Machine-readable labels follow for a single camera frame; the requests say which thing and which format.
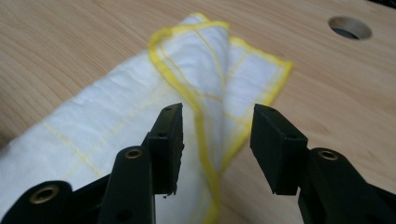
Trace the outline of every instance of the round hole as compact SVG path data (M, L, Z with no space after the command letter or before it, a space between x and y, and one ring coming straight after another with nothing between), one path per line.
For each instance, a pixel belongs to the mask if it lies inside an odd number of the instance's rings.
M36 191L31 197L31 203L45 203L53 199L59 193L59 187L49 185Z
M329 161L336 161L338 160L338 156L335 155L333 152L330 151L320 151L319 156L323 159L329 160Z
M142 150L140 149L131 149L125 153L126 159L136 159L143 154Z
M363 40L372 35L368 25L349 17L333 17L329 19L329 26L338 35L350 39Z
M123 210L117 214L117 221L118 222L128 221L131 217L132 217L131 210Z

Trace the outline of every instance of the wood grain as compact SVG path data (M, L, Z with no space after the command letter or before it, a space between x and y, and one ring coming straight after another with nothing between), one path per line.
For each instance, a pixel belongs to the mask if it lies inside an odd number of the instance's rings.
M341 152L396 193L396 11L363 0L0 1L0 146L195 11L294 61L274 107L310 147ZM373 36L335 34L334 16L366 23ZM221 197L219 223L302 223L296 197L271 195L248 147L224 174Z

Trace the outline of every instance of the towel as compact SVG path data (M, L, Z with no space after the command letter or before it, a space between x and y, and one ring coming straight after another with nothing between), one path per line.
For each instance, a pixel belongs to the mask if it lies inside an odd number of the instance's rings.
M219 180L292 63L191 14L154 34L148 49L64 102L0 151L0 217L30 187L64 180L79 189L111 172L118 151L139 146L161 109L182 103L185 149L177 194L156 197L157 223L215 223Z

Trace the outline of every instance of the cloth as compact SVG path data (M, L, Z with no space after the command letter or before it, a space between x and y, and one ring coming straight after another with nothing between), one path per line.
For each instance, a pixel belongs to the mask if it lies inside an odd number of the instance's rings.
M191 14L114 68L0 155L0 216L30 187L64 180L79 189L111 172L118 151L139 146L161 109L182 103L185 149L177 195L156 197L157 223L214 223L219 179L248 139L255 103L269 105L292 63Z

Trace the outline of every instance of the black plastic part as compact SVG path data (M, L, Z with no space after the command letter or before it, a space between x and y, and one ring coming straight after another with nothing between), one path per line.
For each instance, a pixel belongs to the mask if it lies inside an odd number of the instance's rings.
M68 214L65 212L65 208L71 195L71 186L63 181L48 181L36 185L22 194L6 213L1 223L67 223Z
M110 175L106 175L73 192L73 201L69 207L73 216L70 216L69 223L97 223L109 178Z
M395 0L369 0L369 1L381 4L386 7L393 7L394 9L396 9L396 1Z
M127 147L117 154L98 223L155 223L150 153Z
M184 148L182 106L176 104L164 108L143 143L151 153L155 194L172 194L177 191Z
M273 193L295 195L308 139L282 114L255 105L250 147Z
M396 223L392 211L340 153L310 150L306 171L326 212L325 223ZM306 195L303 186L301 191Z

